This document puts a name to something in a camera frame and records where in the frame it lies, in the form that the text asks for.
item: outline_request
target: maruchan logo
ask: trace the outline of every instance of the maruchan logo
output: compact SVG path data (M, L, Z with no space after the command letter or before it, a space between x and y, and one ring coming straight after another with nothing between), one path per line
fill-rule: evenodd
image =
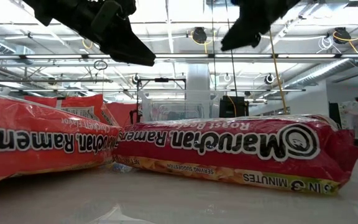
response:
M288 158L313 159L320 152L316 133L304 124L285 126L277 134L170 131L169 139L173 149L196 150L201 156L213 151L245 153L282 162Z

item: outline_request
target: black robotic claw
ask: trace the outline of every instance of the black robotic claw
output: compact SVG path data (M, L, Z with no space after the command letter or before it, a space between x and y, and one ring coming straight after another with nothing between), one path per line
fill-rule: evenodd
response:
M133 33L128 16L135 0L24 0L35 18L48 26L52 19L100 45L117 62L152 66L155 54Z
M231 0L240 7L240 16L222 40L222 49L233 50L259 45L260 34L269 31L270 25L300 0Z

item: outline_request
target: maruchan ramen package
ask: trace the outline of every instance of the maruchan ramen package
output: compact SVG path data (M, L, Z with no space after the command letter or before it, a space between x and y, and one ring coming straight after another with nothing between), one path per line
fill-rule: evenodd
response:
M100 121L104 124L118 126L117 121L104 104L102 94L86 97L68 96L64 98L25 96L24 99Z
M128 126L117 162L157 172L332 195L349 180L352 133L306 116L183 120Z
M0 96L0 180L112 162L121 128Z

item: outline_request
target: ramen noodle package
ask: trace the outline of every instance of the ramen noodle package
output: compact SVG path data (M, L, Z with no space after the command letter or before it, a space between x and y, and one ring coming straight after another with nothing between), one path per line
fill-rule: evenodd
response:
M112 162L120 127L0 96L0 180Z
M86 97L68 96L64 98L25 96L24 99L100 121L104 124L118 126L117 121L104 104L102 94Z
M352 133L321 118L277 116L128 126L116 161L200 179L332 195L358 159Z

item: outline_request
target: white floor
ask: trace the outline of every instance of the white floor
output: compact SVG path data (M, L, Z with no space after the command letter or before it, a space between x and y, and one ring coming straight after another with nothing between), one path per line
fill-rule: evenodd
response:
M358 223L358 162L337 197L153 172L83 170L0 183L0 223Z

